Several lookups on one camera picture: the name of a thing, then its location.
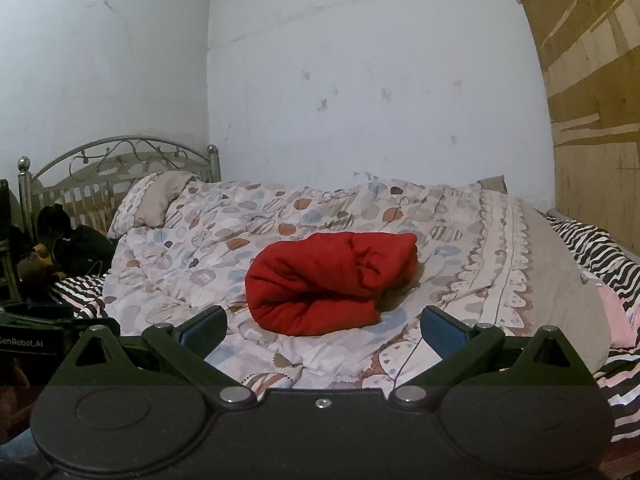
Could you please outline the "beige patterned pillow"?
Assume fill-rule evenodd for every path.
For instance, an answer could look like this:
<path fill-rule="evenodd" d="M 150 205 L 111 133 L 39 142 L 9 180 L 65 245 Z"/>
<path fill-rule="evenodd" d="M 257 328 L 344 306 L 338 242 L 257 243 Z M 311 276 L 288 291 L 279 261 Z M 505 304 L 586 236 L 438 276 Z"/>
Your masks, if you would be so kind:
<path fill-rule="evenodd" d="M 133 228 L 161 228 L 169 205 L 195 178 L 187 171 L 154 172 L 135 183 L 120 202 L 107 231 L 109 238 L 119 238 Z"/>

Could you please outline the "red long-sleeve dress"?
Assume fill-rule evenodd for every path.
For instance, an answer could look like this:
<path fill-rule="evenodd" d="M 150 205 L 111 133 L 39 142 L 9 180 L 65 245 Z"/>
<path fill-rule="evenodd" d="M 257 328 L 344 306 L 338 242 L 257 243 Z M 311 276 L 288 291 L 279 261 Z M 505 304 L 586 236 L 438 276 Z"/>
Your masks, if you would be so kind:
<path fill-rule="evenodd" d="M 380 322 L 378 303 L 418 270 L 416 234 L 317 233 L 269 245 L 245 275 L 246 303 L 264 330 L 320 336 Z"/>

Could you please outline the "patterned white duvet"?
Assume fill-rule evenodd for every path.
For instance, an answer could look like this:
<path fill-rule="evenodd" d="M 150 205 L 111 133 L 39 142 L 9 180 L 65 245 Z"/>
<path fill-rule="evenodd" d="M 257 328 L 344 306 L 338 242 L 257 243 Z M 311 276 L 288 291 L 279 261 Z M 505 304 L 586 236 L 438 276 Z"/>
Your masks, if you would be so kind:
<path fill-rule="evenodd" d="M 127 336 L 226 312 L 210 365 L 247 388 L 390 391 L 433 366 L 433 306 L 510 336 L 558 326 L 588 367 L 612 341 L 597 289 L 529 204 L 478 184 L 372 180 L 333 192 L 136 185 L 111 225 L 103 298 Z"/>

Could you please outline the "black white striped bedsheet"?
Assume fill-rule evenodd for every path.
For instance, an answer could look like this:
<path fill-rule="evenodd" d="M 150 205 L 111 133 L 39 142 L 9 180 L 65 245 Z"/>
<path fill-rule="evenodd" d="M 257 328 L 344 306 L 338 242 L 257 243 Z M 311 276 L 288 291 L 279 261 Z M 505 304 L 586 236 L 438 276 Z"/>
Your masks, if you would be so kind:
<path fill-rule="evenodd" d="M 388 298 L 381 321 L 368 329 L 369 344 L 411 326 L 424 304 L 466 324 L 495 321 L 511 335 L 530 334 L 554 321 L 570 334 L 588 361 L 611 405 L 615 440 L 639 434 L 639 337 L 631 349 L 611 347 L 611 331 L 598 285 L 611 287 L 632 318 L 639 314 L 639 265 L 605 230 L 515 202 L 468 226 L 474 249 L 448 240 L 442 226 L 416 232 L 426 263 L 408 292 Z M 218 235 L 199 232 L 193 244 L 179 229 L 137 228 L 117 244 L 109 271 L 64 278 L 52 298 L 78 318 L 116 318 L 127 335 L 155 322 L 179 324 L 218 304 L 231 333 L 219 356 L 229 361 L 241 350 L 265 348 L 264 334 L 250 327 L 244 278 L 267 237 L 243 231 L 241 247 L 227 248 Z"/>

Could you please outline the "pink cloth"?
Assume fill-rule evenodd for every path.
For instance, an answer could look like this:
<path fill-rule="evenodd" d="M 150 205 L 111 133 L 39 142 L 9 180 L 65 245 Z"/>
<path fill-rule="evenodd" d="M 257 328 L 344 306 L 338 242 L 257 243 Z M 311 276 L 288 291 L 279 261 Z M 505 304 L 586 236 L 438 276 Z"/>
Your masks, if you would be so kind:
<path fill-rule="evenodd" d="M 597 291 L 611 331 L 611 347 L 614 349 L 634 348 L 639 337 L 638 313 L 635 313 L 632 318 L 628 318 L 623 308 L 623 301 L 611 287 L 598 285 Z"/>

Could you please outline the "metal bed headboard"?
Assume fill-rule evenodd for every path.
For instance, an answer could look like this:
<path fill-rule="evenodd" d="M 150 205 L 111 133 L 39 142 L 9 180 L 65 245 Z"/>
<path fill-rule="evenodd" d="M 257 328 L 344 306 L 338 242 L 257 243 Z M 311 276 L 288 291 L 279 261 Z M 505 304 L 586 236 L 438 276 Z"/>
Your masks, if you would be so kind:
<path fill-rule="evenodd" d="M 32 171 L 26 156 L 17 161 L 18 197 L 25 232 L 37 236 L 37 217 L 60 204 L 72 226 L 106 231 L 130 188 L 153 172 L 190 171 L 205 182 L 219 182 L 216 145 L 204 150 L 157 136 L 109 136 L 63 153 Z"/>

